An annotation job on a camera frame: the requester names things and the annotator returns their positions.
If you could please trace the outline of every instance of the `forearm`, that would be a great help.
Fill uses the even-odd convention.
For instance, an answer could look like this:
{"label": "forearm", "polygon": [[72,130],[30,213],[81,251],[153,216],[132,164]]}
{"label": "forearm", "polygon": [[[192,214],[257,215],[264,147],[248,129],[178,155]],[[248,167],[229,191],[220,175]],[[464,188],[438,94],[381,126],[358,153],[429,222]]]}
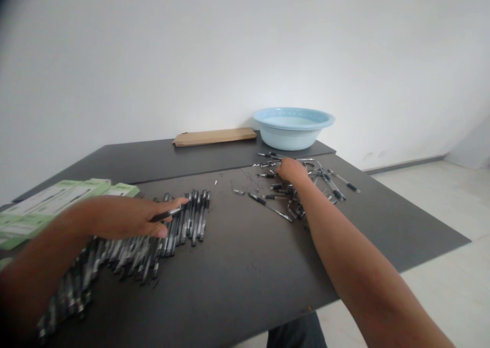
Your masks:
{"label": "forearm", "polygon": [[295,188],[316,250],[367,343],[383,345],[389,337],[408,335],[407,345],[424,346],[435,336],[437,342],[450,346],[390,262],[311,180]]}
{"label": "forearm", "polygon": [[0,308],[19,338],[36,327],[64,273],[90,240],[83,214],[62,214],[0,274]]}

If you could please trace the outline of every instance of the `brown cardboard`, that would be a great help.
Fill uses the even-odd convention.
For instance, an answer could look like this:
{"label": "brown cardboard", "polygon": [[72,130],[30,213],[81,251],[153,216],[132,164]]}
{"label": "brown cardboard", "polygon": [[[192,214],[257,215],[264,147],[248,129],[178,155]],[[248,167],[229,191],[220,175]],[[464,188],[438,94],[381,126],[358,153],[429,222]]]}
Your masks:
{"label": "brown cardboard", "polygon": [[177,135],[174,144],[175,146],[194,146],[225,141],[249,140],[256,137],[257,134],[251,128],[201,131]]}

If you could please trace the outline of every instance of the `pile of pens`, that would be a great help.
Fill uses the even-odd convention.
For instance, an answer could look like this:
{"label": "pile of pens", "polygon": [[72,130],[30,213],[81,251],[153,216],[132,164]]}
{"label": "pile of pens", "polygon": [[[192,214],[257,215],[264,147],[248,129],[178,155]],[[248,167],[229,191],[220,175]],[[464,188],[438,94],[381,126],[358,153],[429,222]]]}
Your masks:
{"label": "pile of pens", "polygon": [[[49,307],[38,323],[38,337],[41,345],[48,336],[54,334],[59,323],[69,317],[85,317],[87,305],[92,302],[91,285],[101,266],[106,265],[119,280],[133,277],[140,285],[158,276],[159,260],[175,255],[175,248],[185,244],[189,238],[191,245],[204,240],[206,220],[209,213],[211,191],[201,193],[192,190],[184,194],[189,202],[161,215],[161,219],[172,215],[166,238],[138,236],[123,240],[93,239],[81,251],[71,268],[65,273]],[[166,193],[163,201],[174,198]]]}
{"label": "pile of pens", "polygon": [[[262,162],[262,163],[257,163],[254,164],[252,167],[255,166],[260,166],[261,168],[265,167],[272,167],[276,166],[277,164],[280,164],[282,159],[284,158],[283,156],[274,153],[274,152],[269,152],[268,154],[264,153],[257,153],[260,156],[270,158],[270,160]],[[314,158],[295,158],[296,160],[302,162],[302,164],[306,166],[312,166],[315,167],[311,161],[315,161]],[[334,171],[327,169],[326,171],[322,167],[319,161],[316,161],[319,165],[319,168],[313,169],[312,171],[308,172],[309,176],[314,176],[314,184],[316,185],[318,182],[318,179],[321,177],[325,183],[327,184],[327,188],[323,191],[323,194],[327,196],[327,199],[331,201],[333,204],[337,203],[337,200],[343,202],[347,200],[347,198],[344,196],[344,194],[341,193],[339,188],[333,183],[332,179],[330,176],[336,177],[339,180],[341,180],[344,184],[347,185],[348,188],[350,188],[352,191],[355,191],[357,193],[360,193],[361,191],[357,189],[354,185],[346,181],[344,178],[336,174]],[[266,178],[278,178],[279,175],[269,169],[270,173],[259,173],[257,176],[259,177],[266,177]],[[262,198],[256,196],[255,194],[252,194],[249,192],[249,197],[254,199],[255,201],[265,205],[267,208],[271,209],[278,215],[282,216],[283,218],[293,221],[293,218],[302,220],[306,217],[306,212],[303,208],[303,205],[301,203],[300,198],[298,197],[298,194],[296,190],[294,189],[293,185],[289,182],[282,182],[278,184],[273,184],[271,186],[271,190],[275,191],[274,194],[268,194],[268,195],[262,195]],[[287,203],[287,211],[293,216],[293,218],[289,217],[287,214],[284,214],[280,210],[276,209],[275,207],[271,206],[269,203],[267,203],[264,199],[266,200],[288,200]]]}

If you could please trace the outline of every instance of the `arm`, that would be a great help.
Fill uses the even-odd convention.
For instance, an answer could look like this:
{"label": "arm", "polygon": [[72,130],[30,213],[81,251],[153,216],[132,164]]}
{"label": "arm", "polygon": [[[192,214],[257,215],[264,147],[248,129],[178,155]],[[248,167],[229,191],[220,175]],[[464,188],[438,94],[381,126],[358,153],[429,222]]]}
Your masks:
{"label": "arm", "polygon": [[315,248],[368,346],[453,347],[396,269],[298,161],[285,158],[277,172],[297,190]]}
{"label": "arm", "polygon": [[64,273],[92,235],[108,239],[165,237],[165,225],[149,220],[186,202],[184,198],[154,203],[100,196],[57,216],[0,274],[0,313],[8,317],[14,336],[22,340],[35,329]]}

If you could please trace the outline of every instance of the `table surface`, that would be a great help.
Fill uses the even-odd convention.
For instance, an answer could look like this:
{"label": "table surface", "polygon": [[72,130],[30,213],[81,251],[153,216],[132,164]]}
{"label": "table surface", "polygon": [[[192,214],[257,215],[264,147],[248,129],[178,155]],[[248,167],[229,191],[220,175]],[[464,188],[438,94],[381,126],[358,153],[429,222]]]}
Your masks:
{"label": "table surface", "polygon": [[[264,160],[257,153],[277,152],[262,141],[260,131],[253,140],[188,147],[175,147],[172,142],[166,139],[105,145],[13,201],[25,200],[62,180],[100,178],[111,179],[113,184],[138,184],[245,167]],[[299,158],[335,150],[317,140],[302,151],[283,153]]]}
{"label": "table surface", "polygon": [[[362,191],[336,181],[347,197],[337,206],[398,271],[470,242],[337,155],[317,158]],[[139,186],[147,198],[210,189],[204,242],[179,247],[148,286],[104,269],[86,320],[64,323],[51,346],[230,346],[338,299],[306,223],[233,192],[268,193],[278,180],[258,178],[266,169],[257,167],[222,172]]]}

